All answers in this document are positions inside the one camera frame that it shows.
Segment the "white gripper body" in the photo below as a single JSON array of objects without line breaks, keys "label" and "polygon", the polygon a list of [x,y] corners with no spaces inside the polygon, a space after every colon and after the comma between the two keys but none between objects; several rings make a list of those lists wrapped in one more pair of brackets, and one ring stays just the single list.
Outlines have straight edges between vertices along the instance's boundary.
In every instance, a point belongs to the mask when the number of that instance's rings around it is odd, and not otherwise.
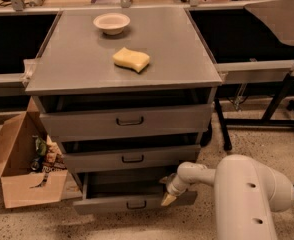
[{"label": "white gripper body", "polygon": [[171,174],[166,181],[167,192],[172,196],[182,195],[189,187],[176,173]]}]

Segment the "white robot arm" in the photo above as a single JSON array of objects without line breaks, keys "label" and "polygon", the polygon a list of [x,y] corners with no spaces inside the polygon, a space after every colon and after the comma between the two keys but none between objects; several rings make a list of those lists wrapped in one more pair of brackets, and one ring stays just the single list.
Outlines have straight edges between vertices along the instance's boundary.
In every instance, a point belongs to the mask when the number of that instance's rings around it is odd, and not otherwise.
[{"label": "white robot arm", "polygon": [[162,182],[163,206],[193,184],[214,188],[218,240],[277,240],[272,214],[294,203],[294,186],[284,174],[244,155],[229,155],[214,169],[184,162]]}]

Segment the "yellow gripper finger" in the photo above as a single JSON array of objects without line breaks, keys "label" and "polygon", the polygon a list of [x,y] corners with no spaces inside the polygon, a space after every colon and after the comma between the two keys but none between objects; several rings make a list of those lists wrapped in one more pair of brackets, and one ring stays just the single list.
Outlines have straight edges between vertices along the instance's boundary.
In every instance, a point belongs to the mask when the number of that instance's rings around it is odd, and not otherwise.
[{"label": "yellow gripper finger", "polygon": [[161,184],[169,184],[173,181],[175,174],[171,174],[169,176],[165,176],[159,180]]},{"label": "yellow gripper finger", "polygon": [[171,203],[173,203],[176,199],[177,199],[176,196],[171,195],[171,194],[169,194],[169,193],[165,193],[165,194],[164,194],[164,197],[163,197],[163,199],[162,199],[162,201],[161,201],[161,205],[162,205],[163,207],[165,207],[165,206],[169,206],[169,205],[170,205]]}]

